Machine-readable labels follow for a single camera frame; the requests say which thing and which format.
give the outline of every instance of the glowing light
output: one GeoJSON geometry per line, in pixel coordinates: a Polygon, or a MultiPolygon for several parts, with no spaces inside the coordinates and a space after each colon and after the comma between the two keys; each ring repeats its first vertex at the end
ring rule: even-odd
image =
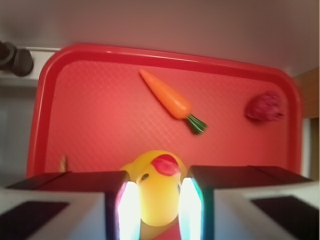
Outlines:
{"type": "Polygon", "coordinates": [[[186,177],[181,185],[178,216],[182,240],[200,240],[203,196],[197,182],[186,177]]]}
{"type": "Polygon", "coordinates": [[[138,186],[129,181],[121,194],[117,207],[120,240],[140,239],[141,210],[138,186]]]}

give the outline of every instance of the yellow toy bird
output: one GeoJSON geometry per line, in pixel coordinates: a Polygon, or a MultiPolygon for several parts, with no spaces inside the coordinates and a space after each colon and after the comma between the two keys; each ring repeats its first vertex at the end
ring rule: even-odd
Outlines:
{"type": "Polygon", "coordinates": [[[140,155],[121,168],[139,188],[141,219],[147,225],[161,227],[178,215],[180,187],[187,169],[168,151],[155,150],[140,155]]]}

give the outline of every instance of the tray rim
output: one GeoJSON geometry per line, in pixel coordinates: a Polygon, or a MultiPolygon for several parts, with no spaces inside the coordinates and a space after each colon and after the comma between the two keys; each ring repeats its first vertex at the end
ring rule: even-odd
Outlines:
{"type": "Polygon", "coordinates": [[[302,154],[302,103],[298,87],[283,71],[206,56],[98,44],[75,44],[56,52],[44,65],[37,86],[27,158],[27,178],[45,172],[48,132],[55,84],[60,71],[76,61],[100,61],[180,69],[276,84],[287,96],[291,171],[300,174],[302,154]]]}

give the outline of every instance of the plastic tray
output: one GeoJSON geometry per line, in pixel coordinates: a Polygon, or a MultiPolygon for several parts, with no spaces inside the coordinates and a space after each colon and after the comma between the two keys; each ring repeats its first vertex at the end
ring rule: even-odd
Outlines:
{"type": "Polygon", "coordinates": [[[37,88],[27,176],[114,171],[150,150],[190,165],[279,166],[300,172],[301,101],[282,71],[246,63],[102,45],[74,45],[44,66],[37,88]],[[180,92],[208,129],[194,135],[139,75],[143,68],[180,92]],[[281,96],[284,118],[254,122],[247,102],[281,96]]]}

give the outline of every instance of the orange carrot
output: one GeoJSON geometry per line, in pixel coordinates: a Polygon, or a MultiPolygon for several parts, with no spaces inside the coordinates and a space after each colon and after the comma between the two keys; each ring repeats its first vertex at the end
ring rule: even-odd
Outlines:
{"type": "Polygon", "coordinates": [[[207,125],[191,114],[191,104],[180,93],[146,70],[140,74],[154,95],[177,119],[187,119],[195,134],[203,133],[207,125]]]}

